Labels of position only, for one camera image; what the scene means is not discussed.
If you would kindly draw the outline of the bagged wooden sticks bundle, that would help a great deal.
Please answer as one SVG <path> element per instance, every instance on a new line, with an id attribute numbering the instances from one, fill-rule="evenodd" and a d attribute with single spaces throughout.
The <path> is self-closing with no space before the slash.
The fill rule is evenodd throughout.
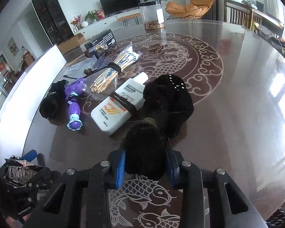
<path id="1" fill-rule="evenodd" d="M 104 100 L 117 89 L 118 79 L 139 58 L 141 52 L 133 49 L 130 42 L 113 61 L 89 74 L 78 87 L 94 100 Z"/>

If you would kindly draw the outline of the white sunscreen bottle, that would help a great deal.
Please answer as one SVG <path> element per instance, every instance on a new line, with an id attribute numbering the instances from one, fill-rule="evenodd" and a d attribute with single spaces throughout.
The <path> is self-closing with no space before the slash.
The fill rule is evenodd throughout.
<path id="1" fill-rule="evenodd" d="M 148 79 L 145 72 L 129 78 L 91 111 L 91 118 L 102 132 L 112 135 L 143 106 Z"/>

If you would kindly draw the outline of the white storage bin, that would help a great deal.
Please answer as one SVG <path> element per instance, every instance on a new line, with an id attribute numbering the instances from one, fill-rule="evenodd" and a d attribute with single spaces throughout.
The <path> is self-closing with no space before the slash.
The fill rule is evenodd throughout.
<path id="1" fill-rule="evenodd" d="M 6 158 L 22 155 L 38 107 L 65 64 L 54 45 L 29 66 L 10 91 L 0 110 L 0 167 Z"/>

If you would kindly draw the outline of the black folded cloth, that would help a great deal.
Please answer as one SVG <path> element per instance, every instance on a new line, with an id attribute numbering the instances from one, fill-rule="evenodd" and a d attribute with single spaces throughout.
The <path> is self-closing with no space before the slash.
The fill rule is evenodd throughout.
<path id="1" fill-rule="evenodd" d="M 43 118 L 52 120 L 57 117 L 65 101 L 66 84 L 66 80 L 52 83 L 47 95 L 40 103 L 39 112 Z"/>

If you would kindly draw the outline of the clear plastic case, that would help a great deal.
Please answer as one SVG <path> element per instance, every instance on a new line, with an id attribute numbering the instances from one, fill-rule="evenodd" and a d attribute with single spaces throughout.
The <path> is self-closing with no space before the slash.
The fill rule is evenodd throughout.
<path id="1" fill-rule="evenodd" d="M 81 68 L 81 69 L 86 69 L 86 68 L 92 68 L 93 65 L 97 62 L 97 58 L 85 58 L 77 63 L 75 63 L 74 65 L 71 65 L 69 67 L 66 68 L 65 72 L 69 69 L 73 69 L 73 68 Z"/>

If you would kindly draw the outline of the small gold perfume bottle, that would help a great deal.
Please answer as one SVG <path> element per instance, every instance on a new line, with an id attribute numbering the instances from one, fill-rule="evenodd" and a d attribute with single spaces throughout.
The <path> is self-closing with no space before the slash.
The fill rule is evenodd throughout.
<path id="1" fill-rule="evenodd" d="M 101 43 L 87 49 L 84 54 L 87 58 L 92 58 L 95 56 L 97 59 L 102 57 L 108 50 L 108 45 L 106 43 Z"/>

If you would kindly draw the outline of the black rectangular box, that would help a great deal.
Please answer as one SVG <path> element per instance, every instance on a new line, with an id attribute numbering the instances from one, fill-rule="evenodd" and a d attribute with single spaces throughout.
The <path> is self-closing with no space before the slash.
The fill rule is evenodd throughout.
<path id="1" fill-rule="evenodd" d="M 108 50 L 107 52 L 116 45 L 116 39 L 113 35 L 113 32 L 111 29 L 108 29 L 108 30 L 105 30 L 105 31 L 102 31 L 101 33 L 99 33 L 98 35 L 92 37 L 91 39 L 89 39 L 85 44 L 85 48 L 86 50 L 93 47 L 93 46 L 96 46 L 98 44 L 101 44 L 101 43 L 106 43 L 108 45 Z"/>

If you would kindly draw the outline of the white tv cabinet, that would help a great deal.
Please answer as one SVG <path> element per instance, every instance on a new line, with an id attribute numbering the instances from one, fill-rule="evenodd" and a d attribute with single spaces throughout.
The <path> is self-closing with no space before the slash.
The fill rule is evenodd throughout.
<path id="1" fill-rule="evenodd" d="M 102 31 L 107 30 L 107 29 L 111 29 L 112 31 L 122 29 L 122 28 L 124 28 L 123 23 L 118 22 L 117 19 L 119 17 L 131 15 L 131 14 L 135 14 L 135 13 L 140 13 L 140 9 L 134 9 L 134 10 L 122 12 L 122 13 L 117 14 L 117 15 L 106 17 L 105 19 L 96 21 L 96 22 L 88 25 L 87 27 L 82 28 L 81 30 L 75 32 L 74 35 L 81 33 L 85 37 L 85 39 L 88 39 L 88 38 L 91 38 L 92 36 L 95 36 L 95 35 L 101 33 Z M 139 19 L 139 23 L 141 24 L 142 23 L 141 16 L 138 19 Z M 133 19 L 129 19 L 128 20 L 128 26 L 133 26 L 133 25 L 136 25 L 136 23 L 134 22 Z"/>

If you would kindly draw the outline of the wooden bench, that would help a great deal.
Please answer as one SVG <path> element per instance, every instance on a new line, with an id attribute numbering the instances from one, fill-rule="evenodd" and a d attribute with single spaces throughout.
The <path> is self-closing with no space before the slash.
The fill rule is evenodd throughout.
<path id="1" fill-rule="evenodd" d="M 122 22 L 123 23 L 123 26 L 124 27 L 127 27 L 128 26 L 128 20 L 129 19 L 133 19 L 134 22 L 136 23 L 136 25 L 139 25 L 139 17 L 141 16 L 140 13 L 135 13 L 135 14 L 131 14 L 131 15 L 126 15 L 126 16 L 123 16 L 123 17 L 119 17 L 117 19 L 118 22 Z"/>

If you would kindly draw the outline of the red flowers in vase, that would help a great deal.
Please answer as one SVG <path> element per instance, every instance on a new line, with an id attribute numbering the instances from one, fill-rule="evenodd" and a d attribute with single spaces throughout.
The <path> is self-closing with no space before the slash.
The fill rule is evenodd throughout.
<path id="1" fill-rule="evenodd" d="M 82 28 L 81 27 L 81 18 L 82 18 L 82 16 L 79 14 L 76 17 L 74 17 L 74 19 L 70 22 L 70 24 L 72 26 L 74 26 L 76 30 L 80 30 Z"/>

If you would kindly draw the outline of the clear cylindrical jar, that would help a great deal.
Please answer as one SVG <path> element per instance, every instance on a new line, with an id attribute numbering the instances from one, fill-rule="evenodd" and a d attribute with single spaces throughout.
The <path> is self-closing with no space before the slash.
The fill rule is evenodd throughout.
<path id="1" fill-rule="evenodd" d="M 145 30 L 157 30 L 165 27 L 165 19 L 159 0 L 138 4 Z"/>

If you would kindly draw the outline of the orange lounge chair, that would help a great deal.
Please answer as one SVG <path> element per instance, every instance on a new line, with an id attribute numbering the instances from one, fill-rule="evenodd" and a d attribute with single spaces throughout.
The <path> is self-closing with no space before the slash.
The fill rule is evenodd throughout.
<path id="1" fill-rule="evenodd" d="M 214 5 L 216 0 L 190 0 L 186 6 L 168 2 L 165 11 L 178 19 L 195 20 L 202 18 Z"/>

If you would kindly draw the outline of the wooden dining chair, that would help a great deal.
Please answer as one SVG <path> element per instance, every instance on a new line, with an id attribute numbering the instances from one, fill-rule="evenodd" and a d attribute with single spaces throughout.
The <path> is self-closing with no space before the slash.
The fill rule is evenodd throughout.
<path id="1" fill-rule="evenodd" d="M 224 21 L 253 29 L 253 9 L 233 0 L 224 0 Z"/>

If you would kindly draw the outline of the black display cabinet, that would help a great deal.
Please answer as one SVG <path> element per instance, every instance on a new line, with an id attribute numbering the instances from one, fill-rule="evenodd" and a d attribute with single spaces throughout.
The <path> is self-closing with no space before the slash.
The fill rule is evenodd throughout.
<path id="1" fill-rule="evenodd" d="M 58 0 L 32 0 L 32 4 L 52 44 L 60 45 L 74 35 Z"/>

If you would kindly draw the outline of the thin frame eyeglasses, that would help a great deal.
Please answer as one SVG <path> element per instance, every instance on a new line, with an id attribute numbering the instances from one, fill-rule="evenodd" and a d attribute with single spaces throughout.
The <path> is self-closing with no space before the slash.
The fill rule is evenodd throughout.
<path id="1" fill-rule="evenodd" d="M 90 76 L 97 72 L 97 69 L 92 69 L 92 68 L 86 68 L 86 69 L 81 69 L 81 68 L 73 68 L 67 70 L 64 74 L 63 77 L 67 79 L 74 79 L 77 80 L 79 78 L 85 78 L 86 76 Z"/>

